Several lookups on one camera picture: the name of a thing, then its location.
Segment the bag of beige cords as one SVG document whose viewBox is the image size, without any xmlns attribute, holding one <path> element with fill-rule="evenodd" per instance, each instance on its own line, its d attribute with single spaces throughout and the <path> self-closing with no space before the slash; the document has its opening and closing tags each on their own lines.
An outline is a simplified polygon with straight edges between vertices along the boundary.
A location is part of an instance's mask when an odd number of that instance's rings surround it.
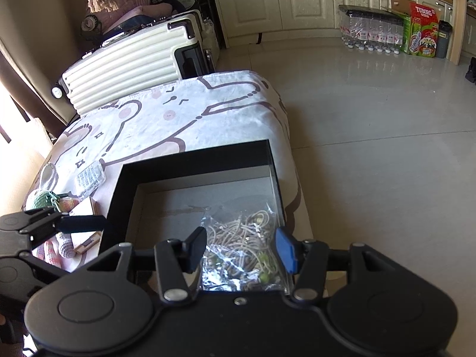
<svg viewBox="0 0 476 357">
<path fill-rule="evenodd" d="M 206 229 L 202 289 L 221 292 L 281 290 L 289 285 L 274 250 L 279 227 L 276 203 L 249 197 L 211 206 Z"/>
</svg>

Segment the red playing cards box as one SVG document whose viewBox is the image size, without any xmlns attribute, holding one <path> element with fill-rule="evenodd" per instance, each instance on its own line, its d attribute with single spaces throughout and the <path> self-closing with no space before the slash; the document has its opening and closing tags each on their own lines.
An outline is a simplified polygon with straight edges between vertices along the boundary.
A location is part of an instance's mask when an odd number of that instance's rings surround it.
<svg viewBox="0 0 476 357">
<path fill-rule="evenodd" d="M 96 216 L 98 214 L 98 207 L 96 201 L 91 197 L 85 198 L 80 201 L 70 212 L 70 216 Z M 82 223 L 81 230 L 71 234 L 71 240 L 73 249 L 79 255 L 85 255 L 85 253 L 91 250 L 95 245 L 100 242 L 101 232 L 88 220 L 86 223 Z"/>
</svg>

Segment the crocheted pastel bunny toy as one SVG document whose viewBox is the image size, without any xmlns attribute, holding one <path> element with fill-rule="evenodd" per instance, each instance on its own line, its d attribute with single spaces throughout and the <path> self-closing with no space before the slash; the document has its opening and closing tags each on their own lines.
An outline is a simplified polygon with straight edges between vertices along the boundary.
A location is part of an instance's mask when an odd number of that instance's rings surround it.
<svg viewBox="0 0 476 357">
<path fill-rule="evenodd" d="M 38 192 L 40 191 L 54 192 L 53 186 L 56 185 L 57 182 L 59 181 L 59 175 L 58 175 L 56 166 L 53 163 L 47 163 L 46 165 L 44 165 L 40 171 L 38 180 L 39 180 L 39 183 L 37 184 L 37 186 L 31 192 L 29 192 L 29 194 L 26 196 L 26 201 L 25 201 L 26 210 L 35 209 L 33 207 L 33 198 Z M 72 202 L 73 200 L 67 196 L 66 198 L 60 201 L 61 211 L 57 211 L 51 207 L 38 208 L 38 209 L 48 210 L 49 212 L 52 212 L 53 214 L 62 214 L 65 212 L 69 212 L 71 210 Z M 76 252 L 73 249 L 71 234 L 58 232 L 54 235 L 54 237 L 57 242 L 58 256 L 60 256 L 63 259 L 72 259 L 76 255 Z"/>
</svg>

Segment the cartoon bear bed sheet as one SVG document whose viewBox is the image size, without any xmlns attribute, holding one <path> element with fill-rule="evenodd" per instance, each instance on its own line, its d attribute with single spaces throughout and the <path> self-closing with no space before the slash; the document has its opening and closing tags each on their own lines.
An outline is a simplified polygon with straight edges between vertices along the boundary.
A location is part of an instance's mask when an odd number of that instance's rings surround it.
<svg viewBox="0 0 476 357">
<path fill-rule="evenodd" d="M 62 132 L 38 171 L 23 207 L 36 192 L 79 198 L 76 178 L 93 163 L 105 182 L 92 193 L 108 213 L 125 164 L 222 145 L 269 140 L 287 226 L 312 235 L 290 144 L 288 112 L 279 93 L 254 71 L 232 71 L 158 85 L 81 116 Z"/>
</svg>

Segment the black storage box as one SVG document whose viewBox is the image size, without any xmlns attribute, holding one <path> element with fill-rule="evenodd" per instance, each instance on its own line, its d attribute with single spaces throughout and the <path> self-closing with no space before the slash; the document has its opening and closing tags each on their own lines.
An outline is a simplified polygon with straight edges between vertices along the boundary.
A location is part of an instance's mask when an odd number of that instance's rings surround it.
<svg viewBox="0 0 476 357">
<path fill-rule="evenodd" d="M 211 206 L 237 198 L 269 198 L 279 227 L 284 210 L 268 140 L 185 151 L 125 164 L 119 174 L 102 233 L 100 250 L 130 242 L 148 250 L 166 239 L 184 240 L 202 226 Z M 202 287 L 202 261 L 186 276 Z"/>
</svg>

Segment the white ribbed suitcase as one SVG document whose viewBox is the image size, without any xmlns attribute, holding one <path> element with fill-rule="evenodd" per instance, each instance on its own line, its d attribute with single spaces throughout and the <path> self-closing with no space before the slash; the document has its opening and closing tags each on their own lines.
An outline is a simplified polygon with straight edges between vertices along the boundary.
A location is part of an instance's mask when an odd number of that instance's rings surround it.
<svg viewBox="0 0 476 357">
<path fill-rule="evenodd" d="M 189 10 L 105 40 L 63 72 L 51 93 L 84 115 L 156 85 L 213 73 L 219 55 L 213 22 Z"/>
</svg>

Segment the pack of water bottles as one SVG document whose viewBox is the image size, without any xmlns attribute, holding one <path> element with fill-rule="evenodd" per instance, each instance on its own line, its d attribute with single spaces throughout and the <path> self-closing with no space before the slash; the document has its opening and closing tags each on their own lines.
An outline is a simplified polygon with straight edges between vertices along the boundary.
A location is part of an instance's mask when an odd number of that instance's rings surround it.
<svg viewBox="0 0 476 357">
<path fill-rule="evenodd" d="M 341 39 L 348 48 L 398 55 L 403 46 L 403 18 L 388 10 L 339 5 Z"/>
</svg>

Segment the red green snack carton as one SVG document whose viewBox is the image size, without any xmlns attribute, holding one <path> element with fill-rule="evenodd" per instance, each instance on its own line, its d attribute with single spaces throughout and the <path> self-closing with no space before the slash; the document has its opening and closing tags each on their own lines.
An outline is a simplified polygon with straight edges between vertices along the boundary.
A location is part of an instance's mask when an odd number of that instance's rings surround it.
<svg viewBox="0 0 476 357">
<path fill-rule="evenodd" d="M 403 51 L 418 57 L 435 57 L 439 31 L 436 11 L 410 0 L 402 8 L 402 15 Z"/>
</svg>

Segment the dark grey trash bin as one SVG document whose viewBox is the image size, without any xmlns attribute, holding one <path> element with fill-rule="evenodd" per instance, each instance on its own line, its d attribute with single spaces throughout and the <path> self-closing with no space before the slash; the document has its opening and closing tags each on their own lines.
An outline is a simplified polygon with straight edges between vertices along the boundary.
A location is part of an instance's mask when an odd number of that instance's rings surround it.
<svg viewBox="0 0 476 357">
<path fill-rule="evenodd" d="M 444 59 L 450 46 L 452 25 L 444 20 L 439 22 L 438 36 L 436 41 L 436 58 Z"/>
</svg>

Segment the brown cardboard piece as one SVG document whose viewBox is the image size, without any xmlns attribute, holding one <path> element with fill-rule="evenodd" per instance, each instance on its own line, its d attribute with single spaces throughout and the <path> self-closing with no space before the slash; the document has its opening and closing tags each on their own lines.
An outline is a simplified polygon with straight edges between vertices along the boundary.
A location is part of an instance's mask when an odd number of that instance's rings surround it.
<svg viewBox="0 0 476 357">
<path fill-rule="evenodd" d="M 410 15 L 413 0 L 390 0 L 390 9 L 399 14 Z"/>
</svg>

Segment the green crochet keychain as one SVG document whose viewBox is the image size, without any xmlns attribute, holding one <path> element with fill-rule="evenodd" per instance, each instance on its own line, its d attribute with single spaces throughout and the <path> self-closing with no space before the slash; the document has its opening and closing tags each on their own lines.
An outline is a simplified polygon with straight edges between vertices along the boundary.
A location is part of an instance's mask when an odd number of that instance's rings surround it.
<svg viewBox="0 0 476 357">
<path fill-rule="evenodd" d="M 35 209 L 51 207 L 61 211 L 60 201 L 67 196 L 67 193 L 56 194 L 50 191 L 40 191 L 33 198 L 33 207 Z"/>
</svg>

